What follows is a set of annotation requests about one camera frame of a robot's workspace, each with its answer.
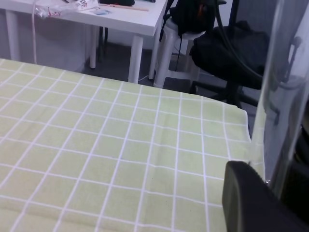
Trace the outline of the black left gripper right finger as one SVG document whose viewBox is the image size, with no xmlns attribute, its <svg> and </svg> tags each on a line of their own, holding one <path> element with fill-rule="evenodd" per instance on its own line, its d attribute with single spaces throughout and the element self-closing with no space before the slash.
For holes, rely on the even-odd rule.
<svg viewBox="0 0 309 232">
<path fill-rule="evenodd" d="M 303 127 L 296 142 L 281 199 L 298 217 L 309 216 L 309 134 Z"/>
</svg>

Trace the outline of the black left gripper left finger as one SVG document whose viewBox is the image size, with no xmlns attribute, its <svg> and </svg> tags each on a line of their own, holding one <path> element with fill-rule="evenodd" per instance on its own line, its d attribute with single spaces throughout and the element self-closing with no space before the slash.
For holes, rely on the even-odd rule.
<svg viewBox="0 0 309 232">
<path fill-rule="evenodd" d="M 282 204 L 249 164 L 228 161 L 222 206 L 229 232 L 307 232 L 308 225 Z"/>
</svg>

